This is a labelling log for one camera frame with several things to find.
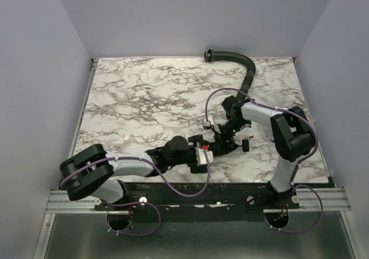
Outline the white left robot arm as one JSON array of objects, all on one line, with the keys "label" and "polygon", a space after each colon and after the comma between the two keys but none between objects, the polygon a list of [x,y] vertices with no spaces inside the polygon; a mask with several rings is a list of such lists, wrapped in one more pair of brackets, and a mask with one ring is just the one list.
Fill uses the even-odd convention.
[{"label": "white left robot arm", "polygon": [[182,164],[189,166],[193,174],[207,173],[200,147],[190,145],[182,136],[175,136],[164,146],[141,155],[114,154],[101,144],[93,144],[61,163],[61,188],[67,191],[71,201],[94,196],[115,203],[123,198],[124,189],[112,177],[156,177]]}]

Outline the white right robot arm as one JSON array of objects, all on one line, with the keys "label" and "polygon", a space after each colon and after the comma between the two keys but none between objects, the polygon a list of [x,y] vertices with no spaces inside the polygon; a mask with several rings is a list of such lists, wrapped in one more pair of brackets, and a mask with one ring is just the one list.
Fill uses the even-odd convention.
[{"label": "white right robot arm", "polygon": [[222,102],[228,122],[220,126],[221,135],[232,138],[251,122],[256,122],[272,130],[272,139],[279,155],[275,173],[270,185],[277,193],[291,189],[298,169],[298,161],[315,147],[316,137],[307,123],[302,108],[289,109],[256,105],[249,99],[238,100],[234,96]]}]

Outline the black folding umbrella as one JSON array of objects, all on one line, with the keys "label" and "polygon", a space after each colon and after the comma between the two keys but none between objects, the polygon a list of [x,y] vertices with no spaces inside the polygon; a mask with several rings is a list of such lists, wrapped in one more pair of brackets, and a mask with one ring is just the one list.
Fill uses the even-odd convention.
[{"label": "black folding umbrella", "polygon": [[214,136],[214,141],[207,141],[203,138],[203,135],[195,135],[191,136],[188,139],[188,142],[194,144],[196,147],[200,147],[202,149],[206,149],[207,151],[212,151],[215,157],[227,155],[234,150],[241,147],[243,152],[250,151],[250,143],[248,139],[242,140],[242,143],[239,145],[234,141],[234,138],[222,138],[218,135]]}]

